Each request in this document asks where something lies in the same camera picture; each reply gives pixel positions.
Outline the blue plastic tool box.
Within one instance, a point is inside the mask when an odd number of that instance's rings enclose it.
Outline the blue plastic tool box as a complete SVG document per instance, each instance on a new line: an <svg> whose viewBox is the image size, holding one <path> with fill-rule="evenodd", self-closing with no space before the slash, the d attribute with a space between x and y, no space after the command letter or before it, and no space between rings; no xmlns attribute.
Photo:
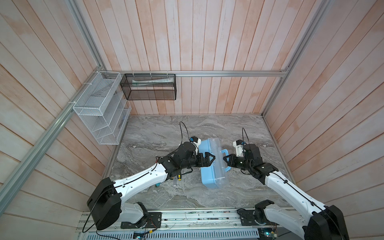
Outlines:
<svg viewBox="0 0 384 240"><path fill-rule="evenodd" d="M215 156L215 160L209 167L201 168L202 183L208 189L224 188L229 184L227 163L223 160L227 156L228 150L223 149L219 138L209 138L203 140L199 146L199 153L208 152Z"/></svg>

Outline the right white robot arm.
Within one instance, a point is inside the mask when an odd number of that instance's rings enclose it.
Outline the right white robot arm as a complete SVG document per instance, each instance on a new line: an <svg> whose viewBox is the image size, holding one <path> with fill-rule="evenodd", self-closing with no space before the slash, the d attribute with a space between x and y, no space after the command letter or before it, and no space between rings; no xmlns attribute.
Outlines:
<svg viewBox="0 0 384 240"><path fill-rule="evenodd" d="M336 206L327 206L314 199L290 180L274 165L265 163L260 149L255 144L242 140L234 143L235 154L223 160L231 168L247 171L263 185L274 190L285 199L295 211L287 211L273 201L264 200L255 205L255 223L275 223L294 233L303 240L347 240L349 239L342 211Z"/></svg>

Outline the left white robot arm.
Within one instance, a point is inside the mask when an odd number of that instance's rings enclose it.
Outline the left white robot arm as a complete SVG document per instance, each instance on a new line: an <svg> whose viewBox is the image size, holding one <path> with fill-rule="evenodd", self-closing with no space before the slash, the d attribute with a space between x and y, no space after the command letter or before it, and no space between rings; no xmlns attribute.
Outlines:
<svg viewBox="0 0 384 240"><path fill-rule="evenodd" d="M182 174L183 169L203 168L212 165L215 155L200 153L199 142L185 142L171 153L159 157L148 169L131 177L100 181L87 201L89 218L98 231L111 227L115 222L143 228L148 224L149 213L143 203L128 204L137 193Z"/></svg>

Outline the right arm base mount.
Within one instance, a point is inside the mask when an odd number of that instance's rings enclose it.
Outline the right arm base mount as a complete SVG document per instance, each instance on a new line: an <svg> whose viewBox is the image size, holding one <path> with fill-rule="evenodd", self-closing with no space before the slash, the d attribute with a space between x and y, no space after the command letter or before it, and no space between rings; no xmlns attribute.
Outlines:
<svg viewBox="0 0 384 240"><path fill-rule="evenodd" d="M266 219L266 216L261 210L246 210L237 209L237 214L240 216L242 226L275 226L276 223Z"/></svg>

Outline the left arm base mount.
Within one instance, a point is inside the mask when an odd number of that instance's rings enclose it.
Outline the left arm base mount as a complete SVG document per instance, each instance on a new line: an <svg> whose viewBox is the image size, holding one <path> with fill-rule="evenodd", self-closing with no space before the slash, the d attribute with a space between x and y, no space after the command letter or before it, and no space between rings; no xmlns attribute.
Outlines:
<svg viewBox="0 0 384 240"><path fill-rule="evenodd" d="M121 229L158 229L161 227L162 213L149 212L135 224L130 222L121 222Z"/></svg>

